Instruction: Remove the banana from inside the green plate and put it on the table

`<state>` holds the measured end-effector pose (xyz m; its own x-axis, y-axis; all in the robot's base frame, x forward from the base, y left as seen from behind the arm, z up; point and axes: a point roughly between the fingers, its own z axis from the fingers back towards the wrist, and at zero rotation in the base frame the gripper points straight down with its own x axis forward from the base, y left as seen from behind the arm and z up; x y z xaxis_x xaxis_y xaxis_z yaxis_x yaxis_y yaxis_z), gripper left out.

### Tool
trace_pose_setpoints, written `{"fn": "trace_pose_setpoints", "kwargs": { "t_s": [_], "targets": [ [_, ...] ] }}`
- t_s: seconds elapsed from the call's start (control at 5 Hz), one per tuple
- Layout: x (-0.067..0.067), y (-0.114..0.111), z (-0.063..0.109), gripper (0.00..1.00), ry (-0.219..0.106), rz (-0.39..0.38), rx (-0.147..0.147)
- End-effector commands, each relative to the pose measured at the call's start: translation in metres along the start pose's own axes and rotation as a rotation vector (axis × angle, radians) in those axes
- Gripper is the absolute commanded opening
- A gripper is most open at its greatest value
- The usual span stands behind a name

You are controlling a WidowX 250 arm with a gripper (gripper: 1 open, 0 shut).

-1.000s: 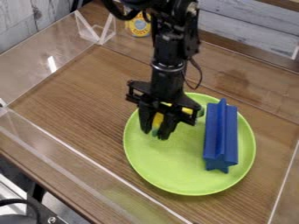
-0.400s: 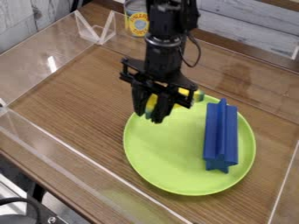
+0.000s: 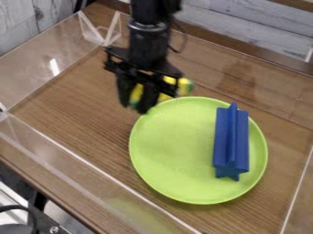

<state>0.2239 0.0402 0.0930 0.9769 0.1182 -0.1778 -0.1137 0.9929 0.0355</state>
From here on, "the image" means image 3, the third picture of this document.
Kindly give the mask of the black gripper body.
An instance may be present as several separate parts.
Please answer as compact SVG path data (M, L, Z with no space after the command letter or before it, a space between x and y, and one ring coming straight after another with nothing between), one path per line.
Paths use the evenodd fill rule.
M158 85L161 94L175 97L178 85L163 80L165 76L175 80L182 78L182 72L167 60L167 52L171 49L169 26L128 26L128 29L128 47L104 48L104 68L116 75L116 80L123 74L135 81L135 85L142 84L143 88L151 81Z

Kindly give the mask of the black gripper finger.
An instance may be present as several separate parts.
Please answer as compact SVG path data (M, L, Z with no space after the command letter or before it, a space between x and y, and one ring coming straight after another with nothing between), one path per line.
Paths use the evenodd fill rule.
M119 100L123 107L128 106L130 97L132 90L135 88L135 81L126 75L120 74L118 76L118 90L119 90Z
M159 87L158 85L148 81L143 88L143 93L140 95L140 99L136 105L136 111L140 114L144 114L148 109L155 105L159 98Z

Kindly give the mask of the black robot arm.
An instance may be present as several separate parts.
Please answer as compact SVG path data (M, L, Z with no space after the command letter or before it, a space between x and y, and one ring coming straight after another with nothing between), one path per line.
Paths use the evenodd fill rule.
M155 106L161 94L178 95L182 71L169 62L171 26L174 14L181 10L181 0L130 0L128 47L106 47L106 70L116 75L119 101L131 104L135 86L143 92L135 106L144 114Z

